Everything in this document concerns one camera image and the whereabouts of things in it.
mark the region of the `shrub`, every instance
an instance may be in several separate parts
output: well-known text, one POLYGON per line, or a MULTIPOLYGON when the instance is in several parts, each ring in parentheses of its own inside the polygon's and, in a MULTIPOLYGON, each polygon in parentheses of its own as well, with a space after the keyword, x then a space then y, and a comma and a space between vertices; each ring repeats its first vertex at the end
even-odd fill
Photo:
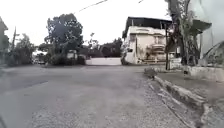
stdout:
POLYGON ((66 64, 66 56, 61 54, 55 54, 51 57, 51 64, 52 65, 65 65, 66 64))
POLYGON ((85 57, 79 55, 79 56, 77 57, 76 64, 78 64, 78 65, 85 65, 85 64, 86 64, 86 59, 85 59, 85 57))

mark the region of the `house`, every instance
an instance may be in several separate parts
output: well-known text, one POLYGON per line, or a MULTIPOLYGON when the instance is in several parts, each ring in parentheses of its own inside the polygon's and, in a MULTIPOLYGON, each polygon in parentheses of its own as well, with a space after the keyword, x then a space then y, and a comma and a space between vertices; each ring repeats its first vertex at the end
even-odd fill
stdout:
POLYGON ((122 38, 122 64, 165 64, 169 20, 128 17, 122 38))
POLYGON ((5 36, 5 31, 8 30, 7 26, 3 22, 2 18, 0 17, 0 64, 3 63, 4 53, 5 53, 5 40, 8 40, 8 37, 5 36))

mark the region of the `sidewalk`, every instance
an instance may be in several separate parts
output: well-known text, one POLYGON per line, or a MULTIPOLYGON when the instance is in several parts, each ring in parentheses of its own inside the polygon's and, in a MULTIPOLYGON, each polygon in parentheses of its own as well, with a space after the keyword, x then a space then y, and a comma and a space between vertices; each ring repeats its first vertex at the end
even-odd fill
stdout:
POLYGON ((197 110, 206 128, 224 128, 224 83, 181 72, 158 73, 156 80, 174 98, 197 110))

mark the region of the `white house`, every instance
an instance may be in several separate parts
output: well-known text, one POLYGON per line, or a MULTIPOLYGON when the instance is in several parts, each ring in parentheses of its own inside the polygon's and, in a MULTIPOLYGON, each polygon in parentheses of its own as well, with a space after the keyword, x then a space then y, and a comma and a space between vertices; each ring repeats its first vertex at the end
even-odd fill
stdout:
POLYGON ((168 20, 128 17, 122 36, 122 63, 164 64, 165 28, 170 24, 171 21, 168 20))

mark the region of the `foliage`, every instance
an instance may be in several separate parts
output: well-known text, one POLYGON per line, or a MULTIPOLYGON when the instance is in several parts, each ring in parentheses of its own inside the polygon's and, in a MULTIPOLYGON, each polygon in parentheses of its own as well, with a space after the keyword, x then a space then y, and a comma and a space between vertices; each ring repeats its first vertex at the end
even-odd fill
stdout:
POLYGON ((92 57, 120 57, 121 54, 121 38, 114 39, 111 43, 106 43, 103 45, 95 45, 91 47, 88 51, 88 55, 92 57))
POLYGON ((84 56, 78 56, 76 64, 78 65, 85 65, 86 64, 86 60, 84 56))
POLYGON ((48 52, 52 49, 52 44, 42 43, 38 46, 38 50, 48 52))
POLYGON ((65 65, 67 61, 66 56, 62 54, 54 54, 51 57, 51 64, 52 65, 65 65))
POLYGON ((62 14, 48 19, 47 43, 53 44, 53 53, 66 54, 69 50, 78 50, 82 43, 82 25, 73 14, 62 14))
POLYGON ((7 64, 9 66, 31 64, 33 51, 34 45, 30 43, 30 38, 23 34, 15 49, 8 53, 7 64))

